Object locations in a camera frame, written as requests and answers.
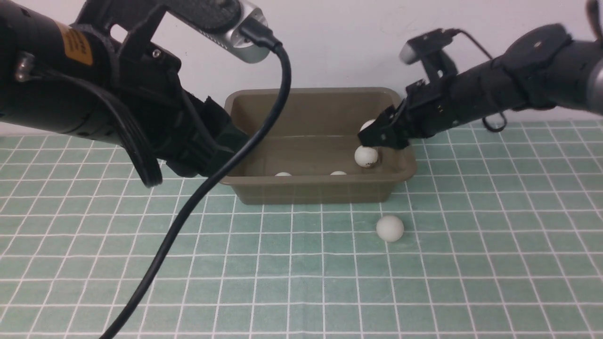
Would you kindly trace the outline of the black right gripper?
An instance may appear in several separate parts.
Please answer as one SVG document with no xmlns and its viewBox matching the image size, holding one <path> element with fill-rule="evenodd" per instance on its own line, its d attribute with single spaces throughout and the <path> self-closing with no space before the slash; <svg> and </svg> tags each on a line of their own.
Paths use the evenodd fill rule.
<svg viewBox="0 0 603 339">
<path fill-rule="evenodd" d="M 387 107 L 371 124 L 360 129 L 360 144 L 403 150 L 410 146 L 410 139 L 431 138 L 458 127 L 460 118 L 454 112 L 451 97 L 453 83 L 452 79 L 439 79 L 410 84 L 399 107 Z"/>
</svg>

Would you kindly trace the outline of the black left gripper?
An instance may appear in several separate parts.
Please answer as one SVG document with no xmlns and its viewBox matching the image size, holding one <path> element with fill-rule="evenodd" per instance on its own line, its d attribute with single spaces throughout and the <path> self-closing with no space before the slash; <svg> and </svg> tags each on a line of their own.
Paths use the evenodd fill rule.
<svg viewBox="0 0 603 339">
<path fill-rule="evenodd" d="M 179 176 L 213 176 L 249 140 L 211 97 L 200 100 L 179 81 L 179 59 L 144 52 L 131 60 L 108 46 L 108 100 L 118 136 L 140 178 L 161 178 L 159 160 Z"/>
</svg>

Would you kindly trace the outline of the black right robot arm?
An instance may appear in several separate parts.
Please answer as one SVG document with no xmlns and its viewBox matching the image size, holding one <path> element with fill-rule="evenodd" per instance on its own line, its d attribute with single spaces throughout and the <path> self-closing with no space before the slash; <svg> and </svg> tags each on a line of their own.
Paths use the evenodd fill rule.
<svg viewBox="0 0 603 339">
<path fill-rule="evenodd" d="M 434 135 L 506 110 L 555 107 L 602 114 L 603 50 L 600 41 L 574 40 L 560 24 L 536 28 L 501 56 L 459 73 L 444 52 L 459 29 L 416 36 L 400 52 L 403 63 L 421 62 L 428 81 L 406 88 L 398 107 L 383 110 L 363 128 L 366 147 L 400 150 L 411 139 Z"/>
</svg>

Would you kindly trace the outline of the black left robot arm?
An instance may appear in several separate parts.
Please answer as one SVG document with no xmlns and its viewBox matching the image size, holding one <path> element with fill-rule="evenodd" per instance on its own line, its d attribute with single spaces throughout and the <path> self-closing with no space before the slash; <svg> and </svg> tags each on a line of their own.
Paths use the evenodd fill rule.
<svg viewBox="0 0 603 339">
<path fill-rule="evenodd" d="M 166 13 L 202 33 L 243 14 L 236 0 L 87 0 L 71 25 L 1 2 L 1 121 L 122 147 L 145 186 L 163 160 L 211 176 L 249 137 L 213 99 L 184 90 L 181 61 L 151 39 Z"/>
</svg>

